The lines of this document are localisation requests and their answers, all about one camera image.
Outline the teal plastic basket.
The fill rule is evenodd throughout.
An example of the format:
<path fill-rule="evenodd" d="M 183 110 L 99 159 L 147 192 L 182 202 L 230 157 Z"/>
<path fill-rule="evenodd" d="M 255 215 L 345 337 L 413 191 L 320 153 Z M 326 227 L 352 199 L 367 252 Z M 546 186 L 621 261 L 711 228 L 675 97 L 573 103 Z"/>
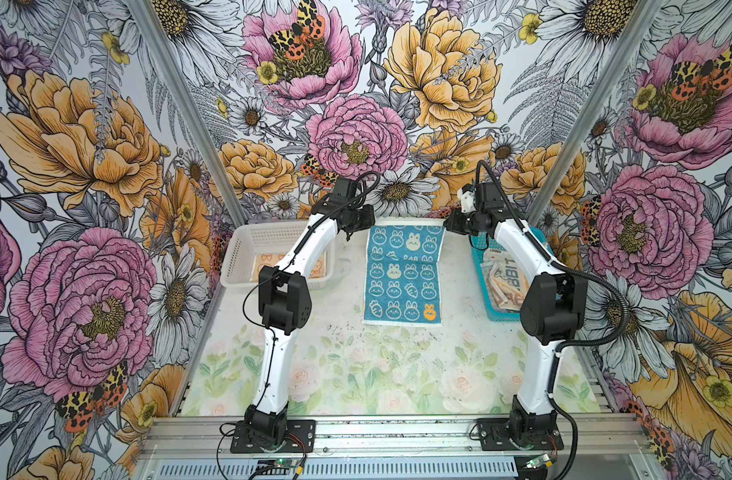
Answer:
<path fill-rule="evenodd" d="M 532 267 L 532 255 L 538 257 L 539 265 L 546 264 L 534 245 L 534 240 L 538 240 L 552 253 L 545 235 L 537 228 L 525 235 L 513 220 L 508 220 L 497 228 L 494 237 L 483 232 L 468 240 L 488 318 L 494 322 L 518 322 L 533 276 L 519 268 L 517 259 L 526 258 L 527 265 Z"/>

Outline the blue and cream towel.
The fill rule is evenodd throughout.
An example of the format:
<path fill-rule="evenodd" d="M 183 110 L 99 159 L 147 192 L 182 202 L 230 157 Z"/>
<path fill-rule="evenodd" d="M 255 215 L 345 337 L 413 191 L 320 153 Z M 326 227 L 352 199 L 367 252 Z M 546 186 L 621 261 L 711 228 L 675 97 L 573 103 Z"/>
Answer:
<path fill-rule="evenodd" d="M 391 221 L 371 228 L 367 241 L 366 324 L 438 327 L 442 324 L 438 221 Z"/>

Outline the white plastic basket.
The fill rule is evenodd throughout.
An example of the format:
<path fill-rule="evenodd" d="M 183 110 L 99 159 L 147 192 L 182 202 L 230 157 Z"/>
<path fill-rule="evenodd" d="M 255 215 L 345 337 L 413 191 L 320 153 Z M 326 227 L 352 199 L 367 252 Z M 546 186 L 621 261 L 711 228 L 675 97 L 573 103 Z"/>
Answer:
<path fill-rule="evenodd" d="M 237 228 L 227 246 L 222 262 L 220 283 L 225 288 L 249 289 L 258 281 L 264 266 L 275 266 L 287 254 L 294 255 L 295 244 L 307 232 L 304 220 L 243 225 Z M 333 278 L 336 265 L 336 222 L 328 220 L 316 229 L 295 260 L 299 266 L 303 254 L 310 252 L 314 240 L 323 239 L 325 248 L 308 278 L 311 290 L 322 289 Z"/>

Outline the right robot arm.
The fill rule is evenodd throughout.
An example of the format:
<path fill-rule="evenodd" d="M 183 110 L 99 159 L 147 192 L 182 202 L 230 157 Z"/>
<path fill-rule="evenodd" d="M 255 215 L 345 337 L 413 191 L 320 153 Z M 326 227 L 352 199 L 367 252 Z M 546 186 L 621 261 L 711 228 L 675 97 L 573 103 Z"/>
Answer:
<path fill-rule="evenodd" d="M 529 289 L 520 321 L 529 336 L 524 381 L 513 398 L 509 419 L 484 420 L 480 435 L 501 449 L 563 447 L 554 405 L 561 362 L 558 346 L 575 338 L 585 320 L 588 281 L 568 270 L 545 247 L 531 227 L 508 206 L 494 182 L 468 184 L 458 192 L 460 205 L 444 222 L 449 232 L 470 238 L 484 234 L 504 247 L 525 275 Z"/>

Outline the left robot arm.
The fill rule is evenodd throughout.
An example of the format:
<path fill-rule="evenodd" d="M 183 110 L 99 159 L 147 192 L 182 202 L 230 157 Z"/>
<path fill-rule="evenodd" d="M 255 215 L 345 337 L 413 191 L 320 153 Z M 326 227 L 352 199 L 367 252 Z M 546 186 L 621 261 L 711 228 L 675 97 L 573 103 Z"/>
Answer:
<path fill-rule="evenodd" d="M 266 450 L 281 448 L 288 437 L 288 381 L 294 344 L 313 311 L 308 277 L 340 232 L 352 236 L 375 225 L 367 196 L 380 175 L 340 177 L 311 210 L 308 223 L 291 250 L 274 266 L 260 270 L 253 291 L 258 295 L 258 325 L 264 329 L 262 379 L 244 413 L 247 441 Z"/>

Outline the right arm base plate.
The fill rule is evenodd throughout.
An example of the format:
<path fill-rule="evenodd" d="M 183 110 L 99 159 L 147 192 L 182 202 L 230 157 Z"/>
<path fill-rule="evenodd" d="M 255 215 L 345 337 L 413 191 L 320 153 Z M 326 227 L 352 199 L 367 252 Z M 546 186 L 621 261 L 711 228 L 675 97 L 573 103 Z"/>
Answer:
<path fill-rule="evenodd" d="M 536 422 L 506 418 L 481 418 L 472 429 L 471 438 L 483 451 L 561 451 L 565 448 L 556 422 L 538 418 Z"/>

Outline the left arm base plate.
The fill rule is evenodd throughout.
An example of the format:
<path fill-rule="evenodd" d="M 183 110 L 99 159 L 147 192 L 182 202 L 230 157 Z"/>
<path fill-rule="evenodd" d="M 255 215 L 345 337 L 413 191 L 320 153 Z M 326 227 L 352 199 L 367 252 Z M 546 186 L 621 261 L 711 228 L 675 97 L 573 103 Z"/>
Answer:
<path fill-rule="evenodd" d="M 315 420 L 290 419 L 270 433 L 241 421 L 231 435 L 229 451 L 233 454 L 311 453 L 316 428 Z"/>

